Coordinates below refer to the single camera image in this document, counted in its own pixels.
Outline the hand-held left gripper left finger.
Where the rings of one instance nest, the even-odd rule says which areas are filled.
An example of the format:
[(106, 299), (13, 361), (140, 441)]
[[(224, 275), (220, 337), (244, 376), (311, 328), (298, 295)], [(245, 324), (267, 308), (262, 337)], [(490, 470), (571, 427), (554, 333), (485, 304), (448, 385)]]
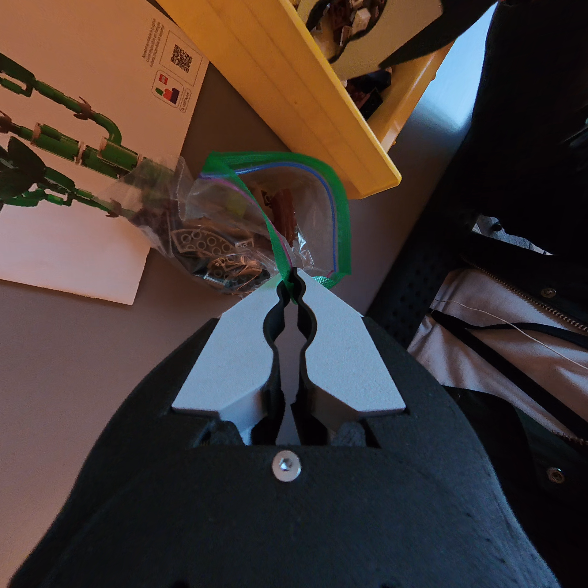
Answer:
[(275, 340), (290, 300), (276, 275), (224, 312), (172, 403), (233, 423), (246, 445), (275, 445), (285, 414)]

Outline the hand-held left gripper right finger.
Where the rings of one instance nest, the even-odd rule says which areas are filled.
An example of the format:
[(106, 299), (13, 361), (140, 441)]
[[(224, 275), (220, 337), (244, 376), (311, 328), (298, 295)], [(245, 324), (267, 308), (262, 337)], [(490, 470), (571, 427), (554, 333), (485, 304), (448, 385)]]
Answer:
[(296, 430), (302, 445), (328, 445), (346, 423), (406, 410), (364, 317), (296, 270), (300, 351)]

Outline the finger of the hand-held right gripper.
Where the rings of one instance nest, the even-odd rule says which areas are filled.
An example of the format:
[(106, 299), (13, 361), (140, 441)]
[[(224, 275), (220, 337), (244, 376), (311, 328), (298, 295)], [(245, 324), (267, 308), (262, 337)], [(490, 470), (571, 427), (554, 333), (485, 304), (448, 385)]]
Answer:
[(442, 15), (441, 1), (386, 1), (370, 27), (352, 34), (331, 67), (338, 79), (352, 79), (380, 69), (380, 64)]

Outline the pile of toy building bricks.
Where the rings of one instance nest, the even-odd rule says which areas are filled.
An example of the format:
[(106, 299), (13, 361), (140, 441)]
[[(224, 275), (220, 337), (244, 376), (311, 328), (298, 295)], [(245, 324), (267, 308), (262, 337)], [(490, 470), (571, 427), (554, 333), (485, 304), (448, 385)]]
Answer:
[[(342, 55), (347, 44), (369, 32), (378, 22), (386, 1), (291, 1), (329, 63)], [(393, 67), (343, 80), (342, 84), (364, 119), (383, 104), (392, 81)]]

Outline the small cluster of toy bricks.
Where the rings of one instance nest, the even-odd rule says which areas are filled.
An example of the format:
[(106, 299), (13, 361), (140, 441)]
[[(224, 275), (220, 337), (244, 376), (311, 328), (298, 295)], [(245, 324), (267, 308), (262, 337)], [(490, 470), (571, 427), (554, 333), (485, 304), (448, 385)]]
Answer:
[(141, 190), (128, 217), (160, 254), (224, 293), (246, 295), (276, 275), (288, 277), (289, 255), (270, 236), (269, 218), (246, 189), (198, 179)]

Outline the yellow plastic storage bin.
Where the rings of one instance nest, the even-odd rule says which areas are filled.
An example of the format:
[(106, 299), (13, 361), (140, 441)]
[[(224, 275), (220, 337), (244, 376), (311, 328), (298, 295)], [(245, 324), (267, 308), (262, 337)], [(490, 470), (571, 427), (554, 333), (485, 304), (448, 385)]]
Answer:
[(365, 119), (289, 1), (158, 1), (292, 151), (333, 167), (349, 199), (396, 187), (388, 151), (453, 43), (394, 67)]

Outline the clear zip bag green seal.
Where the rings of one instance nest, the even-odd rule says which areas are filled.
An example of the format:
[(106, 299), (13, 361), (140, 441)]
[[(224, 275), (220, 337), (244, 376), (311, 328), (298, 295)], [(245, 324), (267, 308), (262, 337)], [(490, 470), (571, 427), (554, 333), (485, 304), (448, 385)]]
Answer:
[(335, 171), (289, 152), (212, 152), (193, 178), (144, 160), (100, 197), (196, 281), (246, 296), (292, 269), (333, 288), (351, 274), (348, 198)]

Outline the grey desk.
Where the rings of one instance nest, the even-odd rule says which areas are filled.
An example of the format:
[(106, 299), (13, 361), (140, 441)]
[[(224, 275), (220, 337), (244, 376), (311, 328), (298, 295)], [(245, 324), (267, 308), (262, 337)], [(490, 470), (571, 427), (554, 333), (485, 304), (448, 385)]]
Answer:
[[(349, 204), (352, 274), (334, 292), (357, 312), (368, 311), (467, 132), (494, 10), (454, 42), (389, 150), (399, 186)], [(1, 587), (128, 394), (238, 300), (154, 250), (131, 306), (1, 282)]]

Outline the black perforated chair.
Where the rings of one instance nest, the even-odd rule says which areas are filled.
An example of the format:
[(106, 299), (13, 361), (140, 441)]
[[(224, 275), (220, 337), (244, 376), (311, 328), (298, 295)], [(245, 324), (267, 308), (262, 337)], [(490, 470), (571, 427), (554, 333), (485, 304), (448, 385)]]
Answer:
[(464, 265), (460, 247), (478, 211), (467, 203), (471, 133), (460, 143), (393, 262), (367, 316), (408, 349), (446, 276)]

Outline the white shirt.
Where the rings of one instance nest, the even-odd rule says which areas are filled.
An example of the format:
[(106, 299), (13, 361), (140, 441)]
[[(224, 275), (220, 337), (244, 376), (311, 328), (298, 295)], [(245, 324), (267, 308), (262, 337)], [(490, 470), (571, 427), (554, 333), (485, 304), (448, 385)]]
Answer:
[[(435, 295), (431, 311), (458, 319), (458, 327), (587, 422), (587, 328), (562, 311), (550, 311), (479, 269), (451, 272)], [(409, 345), (415, 357), (444, 386), (487, 393), (507, 401), (548, 431), (587, 442), (537, 401), (511, 376), (426, 315)]]

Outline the dark green jacket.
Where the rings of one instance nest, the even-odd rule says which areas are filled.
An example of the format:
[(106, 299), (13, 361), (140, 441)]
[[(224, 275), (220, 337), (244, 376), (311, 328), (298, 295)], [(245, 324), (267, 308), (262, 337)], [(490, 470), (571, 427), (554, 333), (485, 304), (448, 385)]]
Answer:
[[(465, 194), (543, 253), (474, 236), (465, 259), (587, 327), (587, 1), (500, 3), (469, 132)], [(587, 432), (579, 416), (460, 330), (533, 399)], [(585, 561), (587, 442), (552, 433), (491, 394), (468, 390), (459, 403), (537, 549), (545, 559)]]

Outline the plant building instruction booklet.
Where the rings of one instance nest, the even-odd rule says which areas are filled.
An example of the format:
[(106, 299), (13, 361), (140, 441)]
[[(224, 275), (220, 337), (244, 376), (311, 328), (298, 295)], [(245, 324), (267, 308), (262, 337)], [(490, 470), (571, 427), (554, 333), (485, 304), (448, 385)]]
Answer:
[(1, 1), (1, 279), (133, 304), (151, 244), (80, 200), (175, 164), (208, 63), (149, 1)]

